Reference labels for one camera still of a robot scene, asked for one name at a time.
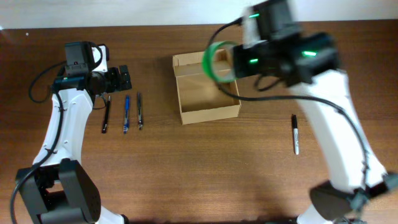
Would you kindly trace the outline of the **black pen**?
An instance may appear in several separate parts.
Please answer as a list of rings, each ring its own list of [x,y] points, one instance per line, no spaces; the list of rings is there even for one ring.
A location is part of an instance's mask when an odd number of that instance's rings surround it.
[[[107,130],[108,130],[108,119],[109,119],[110,106],[111,106],[111,96],[108,96],[108,99],[106,100],[106,109],[105,109],[105,114],[104,114],[102,130],[101,130],[102,134],[106,134]]]

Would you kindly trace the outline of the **black Sharpie marker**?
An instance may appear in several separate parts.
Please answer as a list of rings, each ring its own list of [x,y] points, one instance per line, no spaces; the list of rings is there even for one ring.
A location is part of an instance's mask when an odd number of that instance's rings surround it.
[[[299,155],[299,130],[298,130],[298,122],[297,116],[295,114],[292,115],[292,135],[293,135],[293,144],[294,144],[294,153],[295,155]]]

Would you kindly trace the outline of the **green tape roll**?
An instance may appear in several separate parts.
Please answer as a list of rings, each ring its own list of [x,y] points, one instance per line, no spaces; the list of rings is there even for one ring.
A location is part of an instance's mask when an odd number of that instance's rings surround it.
[[[227,50],[233,53],[233,48],[237,47],[237,43],[228,41],[213,42],[210,44],[203,54],[202,67],[204,73],[216,83],[231,83],[237,79],[234,68],[224,77],[217,74],[215,70],[214,57],[219,49]]]

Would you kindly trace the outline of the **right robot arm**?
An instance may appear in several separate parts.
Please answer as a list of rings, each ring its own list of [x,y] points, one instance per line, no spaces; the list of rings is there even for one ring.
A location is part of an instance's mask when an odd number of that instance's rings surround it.
[[[333,38],[304,36],[287,1],[265,1],[243,12],[243,44],[234,49],[237,78],[280,78],[303,109],[322,149],[329,179],[310,190],[311,206],[297,223],[346,222],[371,200],[397,189],[397,174],[373,153],[340,68]]]

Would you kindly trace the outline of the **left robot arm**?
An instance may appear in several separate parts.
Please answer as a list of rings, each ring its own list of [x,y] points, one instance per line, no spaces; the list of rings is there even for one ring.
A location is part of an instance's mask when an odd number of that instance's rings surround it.
[[[130,90],[128,68],[108,67],[109,49],[89,41],[65,44],[66,59],[50,86],[52,114],[32,166],[19,169],[10,199],[16,221],[19,194],[34,223],[128,223],[101,203],[98,188],[81,165],[86,123],[97,97]]]

